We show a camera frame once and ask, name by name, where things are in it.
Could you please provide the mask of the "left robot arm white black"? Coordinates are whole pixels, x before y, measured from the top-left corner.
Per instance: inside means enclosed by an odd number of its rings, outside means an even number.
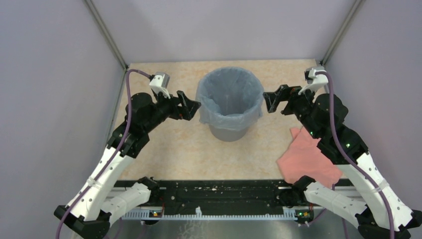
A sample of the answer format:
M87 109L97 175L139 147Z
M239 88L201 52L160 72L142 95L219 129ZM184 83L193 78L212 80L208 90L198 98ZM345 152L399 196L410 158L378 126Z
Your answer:
M176 96L163 93L137 93L130 96L125 121L114 130L103 156L79 193L54 215L83 239L103 239L110 227L135 207L153 206L159 201L159 186L143 177L126 191L108 199L122 172L149 142L149 133L166 119L191 120L201 103L190 100L183 91Z

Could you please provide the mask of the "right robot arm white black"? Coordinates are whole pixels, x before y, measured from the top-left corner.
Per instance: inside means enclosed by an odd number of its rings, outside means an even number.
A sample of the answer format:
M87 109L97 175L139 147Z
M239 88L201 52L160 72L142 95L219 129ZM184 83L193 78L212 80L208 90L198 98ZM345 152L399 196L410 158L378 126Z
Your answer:
M344 173L362 197L355 201L324 187L314 176L302 176L293 183L292 199L298 205L318 204L356 227L365 239L409 239L410 229L420 227L422 213L406 206L377 169L367 145L344 124L348 108L337 96L321 94L300 86L281 85L264 92L267 111L280 102L283 115L295 115L317 147Z

